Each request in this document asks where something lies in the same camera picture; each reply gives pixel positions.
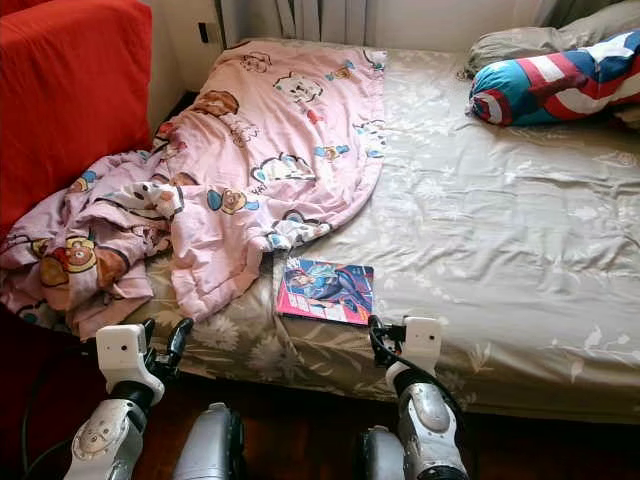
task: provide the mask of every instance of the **pillow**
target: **pillow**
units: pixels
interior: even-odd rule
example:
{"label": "pillow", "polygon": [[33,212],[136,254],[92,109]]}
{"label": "pillow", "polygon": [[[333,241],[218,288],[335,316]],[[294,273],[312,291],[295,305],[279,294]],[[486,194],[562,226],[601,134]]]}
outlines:
{"label": "pillow", "polygon": [[625,105],[613,113],[627,128],[640,132],[640,104]]}
{"label": "pillow", "polygon": [[498,125],[584,118],[608,105],[640,102],[640,29],[591,47],[504,60],[473,80],[470,109]]}
{"label": "pillow", "polygon": [[471,78],[500,60],[573,50],[634,28],[640,28],[640,0],[610,5],[560,29],[525,27],[489,33],[471,47],[464,70]]}

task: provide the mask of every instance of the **pink blanket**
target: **pink blanket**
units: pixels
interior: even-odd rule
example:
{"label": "pink blanket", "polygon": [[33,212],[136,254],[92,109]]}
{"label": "pink blanket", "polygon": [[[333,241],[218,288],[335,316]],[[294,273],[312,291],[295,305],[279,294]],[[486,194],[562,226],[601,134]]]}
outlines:
{"label": "pink blanket", "polygon": [[146,257],[171,249],[184,315],[224,307],[263,252],[344,224],[378,179],[384,52],[249,42],[216,62],[153,154],[98,160],[19,220],[0,247],[0,300],[82,338],[153,292]]}

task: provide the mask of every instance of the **white wall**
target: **white wall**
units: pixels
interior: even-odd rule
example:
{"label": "white wall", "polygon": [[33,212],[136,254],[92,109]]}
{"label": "white wall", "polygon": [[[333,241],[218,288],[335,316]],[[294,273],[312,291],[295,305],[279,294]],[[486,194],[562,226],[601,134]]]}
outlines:
{"label": "white wall", "polygon": [[[197,92],[222,52],[222,36],[213,0],[162,0],[171,43],[187,90]],[[206,24],[209,43],[203,43],[198,23]]]}
{"label": "white wall", "polygon": [[185,92],[184,80],[167,29],[161,0],[141,0],[151,6],[153,38],[151,46],[151,84],[147,116],[151,131],[169,114]]}
{"label": "white wall", "polygon": [[482,34],[538,25],[556,0],[367,0],[366,43],[465,51]]}

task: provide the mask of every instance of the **magazine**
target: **magazine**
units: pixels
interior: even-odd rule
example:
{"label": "magazine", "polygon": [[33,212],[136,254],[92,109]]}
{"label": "magazine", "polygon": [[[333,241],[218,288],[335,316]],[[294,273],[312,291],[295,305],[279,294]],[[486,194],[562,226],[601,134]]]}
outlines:
{"label": "magazine", "polygon": [[279,314],[367,326],[372,307],[372,267],[287,259],[276,304]]}

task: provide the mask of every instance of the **grey curtain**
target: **grey curtain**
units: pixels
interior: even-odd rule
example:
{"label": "grey curtain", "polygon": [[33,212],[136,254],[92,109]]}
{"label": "grey curtain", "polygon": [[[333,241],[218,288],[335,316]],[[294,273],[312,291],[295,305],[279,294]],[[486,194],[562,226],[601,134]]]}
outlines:
{"label": "grey curtain", "polygon": [[621,0],[557,0],[548,25],[560,28]]}
{"label": "grey curtain", "polygon": [[247,37],[364,44],[367,0],[216,1],[227,47]]}

